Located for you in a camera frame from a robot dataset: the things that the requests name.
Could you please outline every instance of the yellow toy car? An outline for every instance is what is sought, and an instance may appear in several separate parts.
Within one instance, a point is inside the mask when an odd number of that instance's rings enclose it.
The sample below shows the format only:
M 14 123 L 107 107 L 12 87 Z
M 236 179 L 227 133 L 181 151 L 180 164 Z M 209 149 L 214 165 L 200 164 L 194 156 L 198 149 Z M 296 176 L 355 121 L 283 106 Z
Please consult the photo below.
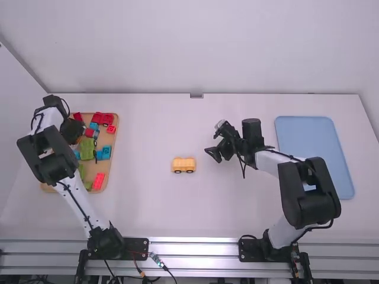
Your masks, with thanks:
M 172 161 L 172 167 L 171 171 L 174 173 L 181 173 L 181 172 L 187 172 L 187 173 L 193 173 L 196 170 L 196 161 L 195 158 L 189 157 L 189 158 L 180 158 L 176 157 Z

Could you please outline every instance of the black cable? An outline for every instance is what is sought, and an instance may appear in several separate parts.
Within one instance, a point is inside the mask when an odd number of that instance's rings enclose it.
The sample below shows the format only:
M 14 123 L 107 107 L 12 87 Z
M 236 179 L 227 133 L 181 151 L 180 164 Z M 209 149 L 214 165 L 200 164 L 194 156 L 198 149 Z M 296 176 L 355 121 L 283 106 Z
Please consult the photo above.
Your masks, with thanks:
M 233 150 L 234 152 L 236 153 L 237 155 L 237 158 L 238 158 L 238 161 L 239 161 L 239 164 L 241 166 L 241 170 L 242 170 L 242 177 L 245 178 L 245 171 L 246 171 L 246 162 L 241 158 L 241 155 L 238 153 L 237 151 L 237 148 L 236 148 L 236 145 L 235 145 L 235 142 L 232 141 L 232 146 L 233 146 Z
M 68 115 L 67 115 L 67 117 L 69 117 L 70 114 L 71 114 L 69 105 L 67 104 L 67 102 L 66 102 L 65 99 L 60 98 L 60 100 L 63 101 L 63 102 L 65 102 L 65 104 L 66 104 L 66 106 L 67 106 L 67 110 L 68 110 Z
M 294 157 L 292 155 L 284 154 L 282 152 L 278 152 L 278 151 L 271 150 L 271 149 L 265 149 L 264 151 L 268 151 L 268 152 L 271 152 L 271 153 L 282 155 L 284 157 L 290 158 L 291 160 L 297 161 L 297 162 L 305 165 L 312 172 L 312 174 L 314 174 L 315 178 L 317 180 L 319 180 L 319 177 L 317 176 L 316 171 L 309 164 L 307 164 L 305 161 L 302 161 L 302 160 L 300 160 L 300 159 L 298 159 L 298 158 L 296 158 L 296 157 Z
M 174 275 L 172 275 L 172 273 L 171 273 L 171 271 L 170 270 L 166 270 L 170 275 L 171 275 L 171 277 L 174 279 L 174 281 L 175 281 L 175 284 L 178 284 L 178 282 L 176 281 L 176 278 L 175 278 L 175 276 Z
M 153 280 L 149 280 L 149 282 L 150 282 L 150 283 L 154 283 L 154 282 L 157 282 L 159 279 L 160 279 L 160 276 L 157 277 L 157 278 L 155 278 L 155 279 L 153 279 Z
M 86 215 L 86 213 L 84 212 L 83 208 L 80 206 L 80 204 L 76 200 L 75 196 L 72 194 L 72 192 L 70 190 L 70 187 L 68 185 L 65 185 L 63 182 L 57 182 L 57 183 L 59 183 L 60 185 L 62 185 L 65 191 L 68 191 L 68 193 L 71 196 L 72 200 L 75 202 L 76 206 L 79 208 L 79 210 L 81 211 L 82 215 L 84 216 L 84 221 L 86 221 L 88 223 L 89 227 L 91 228 L 91 230 L 93 230 L 94 226 L 92 226 L 92 224 L 91 224 L 91 222 L 89 220 L 90 216 Z
M 324 227 L 309 227 L 309 228 L 306 228 L 306 229 L 304 230 L 304 232 L 301 233 L 300 236 L 298 236 L 295 240 L 293 240 L 293 241 L 291 242 L 291 245 L 297 243 L 298 240 L 301 239 L 302 237 L 304 237 L 304 235 L 305 235 L 307 232 L 311 232 L 311 231 L 313 231 L 313 230 L 329 229 L 329 228 L 332 227 L 333 223 L 334 223 L 334 219 L 331 219 L 329 225 L 327 225 L 327 226 L 324 226 Z
M 255 237 L 254 235 L 242 235 L 241 238 L 239 238 L 238 243 L 239 243 L 241 240 L 243 240 L 243 238 L 253 238 L 254 240 L 257 240 L 257 239 L 258 239 L 258 238 Z M 248 251 L 248 250 L 245 248 L 245 246 L 243 245 L 243 243 L 241 243 L 241 246 L 242 246 L 242 249 L 243 249 L 244 251 Z
M 254 235 L 242 235 L 239 239 L 242 240 L 243 238 L 254 238 L 257 240 L 257 237 L 255 237 Z
M 40 118 L 40 121 L 38 122 L 38 125 L 37 125 L 37 128 L 36 128 L 35 132 L 34 132 L 34 135 L 38 132 L 39 129 L 41 129 L 41 123 L 42 123 L 42 119 L 44 117 L 44 114 L 40 113 L 40 114 L 34 114 L 33 115 L 33 118 L 30 121 L 30 130 L 33 129 L 33 121 L 36 120 L 37 117 L 41 117 L 41 118 Z

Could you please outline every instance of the white wall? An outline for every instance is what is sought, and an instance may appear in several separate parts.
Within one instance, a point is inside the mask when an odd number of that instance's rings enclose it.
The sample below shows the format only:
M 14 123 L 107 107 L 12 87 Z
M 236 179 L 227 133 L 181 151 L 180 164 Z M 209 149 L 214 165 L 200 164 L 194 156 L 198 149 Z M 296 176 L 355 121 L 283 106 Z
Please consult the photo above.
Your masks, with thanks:
M 33 111 L 43 105 L 44 95 L 41 86 L 0 43 L 0 212 L 21 163 L 22 155 L 16 141 L 30 131 Z
M 0 33 L 50 92 L 352 92 L 378 137 L 378 13 L 376 0 L 12 0 Z

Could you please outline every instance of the green toy block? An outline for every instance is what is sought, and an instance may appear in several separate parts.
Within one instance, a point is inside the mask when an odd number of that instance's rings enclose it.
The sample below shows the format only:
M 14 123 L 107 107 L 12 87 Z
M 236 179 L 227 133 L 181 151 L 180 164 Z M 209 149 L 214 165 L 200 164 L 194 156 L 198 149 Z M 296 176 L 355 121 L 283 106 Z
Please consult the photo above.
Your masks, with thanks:
M 81 160 L 94 159 L 94 139 L 83 137 L 81 141 Z
M 87 191 L 92 191 L 92 182 L 84 182 L 83 184 Z
M 81 175 L 81 179 L 84 180 L 86 172 L 83 164 L 79 164 L 79 173 Z

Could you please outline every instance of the red toy block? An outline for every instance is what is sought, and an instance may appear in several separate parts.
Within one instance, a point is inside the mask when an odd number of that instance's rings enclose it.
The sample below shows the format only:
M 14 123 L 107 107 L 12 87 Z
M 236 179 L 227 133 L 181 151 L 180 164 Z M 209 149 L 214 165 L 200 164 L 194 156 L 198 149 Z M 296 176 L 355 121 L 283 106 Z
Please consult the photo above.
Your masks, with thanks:
M 73 114 L 73 119 L 78 121 L 83 121 L 82 114 L 80 112 L 76 112 Z
M 92 189 L 94 189 L 95 191 L 99 191 L 101 189 L 102 182 L 104 181 L 104 179 L 105 179 L 105 173 L 98 173 L 92 184 Z
M 95 132 L 95 130 L 93 130 L 91 128 L 87 128 L 85 130 L 84 135 L 86 135 L 88 138 L 92 138 L 94 136 L 94 132 Z
M 101 112 L 96 112 L 91 119 L 91 122 L 101 124 L 103 114 Z
M 116 126 L 114 125 L 108 125 L 107 127 L 107 133 L 114 134 L 116 132 Z
M 101 124 L 104 126 L 112 125 L 113 119 L 113 114 L 102 114 Z

